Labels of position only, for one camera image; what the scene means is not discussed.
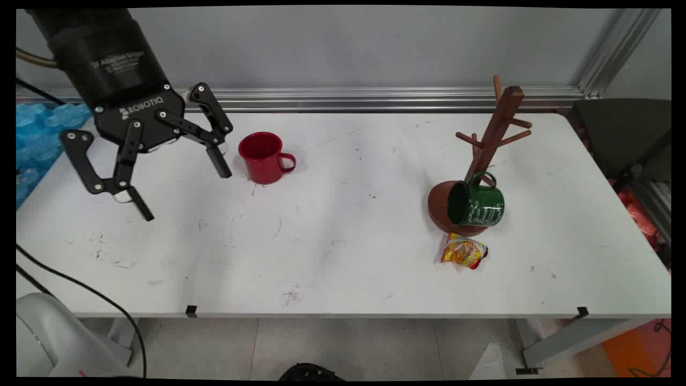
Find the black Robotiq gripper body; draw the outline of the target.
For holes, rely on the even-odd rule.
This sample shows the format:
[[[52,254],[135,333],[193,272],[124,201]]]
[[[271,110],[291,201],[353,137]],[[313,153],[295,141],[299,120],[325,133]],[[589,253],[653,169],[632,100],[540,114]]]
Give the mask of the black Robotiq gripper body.
[[[142,124],[142,152],[179,139],[155,115],[164,109],[181,116],[184,102],[135,20],[49,20],[47,42],[103,139],[122,146],[133,120]]]

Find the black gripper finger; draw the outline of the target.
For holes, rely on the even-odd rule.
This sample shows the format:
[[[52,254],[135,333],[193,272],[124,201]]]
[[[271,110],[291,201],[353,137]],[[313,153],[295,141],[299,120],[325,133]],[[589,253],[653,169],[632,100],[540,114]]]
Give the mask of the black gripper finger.
[[[164,108],[157,110],[156,120],[170,127],[177,137],[185,137],[206,147],[206,154],[208,154],[218,175],[222,179],[230,178],[232,172],[226,163],[225,153],[227,149],[226,135],[233,131],[231,121],[206,83],[198,83],[192,86],[182,95],[182,98],[184,101],[195,103],[200,107],[210,124],[210,130],[204,130],[199,125]]]
[[[118,145],[110,178],[101,178],[88,158],[88,149],[95,141],[94,134],[86,130],[63,130],[59,133],[59,141],[88,192],[93,195],[106,192],[118,203],[132,203],[146,221],[152,221],[152,211],[131,183],[143,133],[144,124],[141,121],[128,124],[123,143]]]

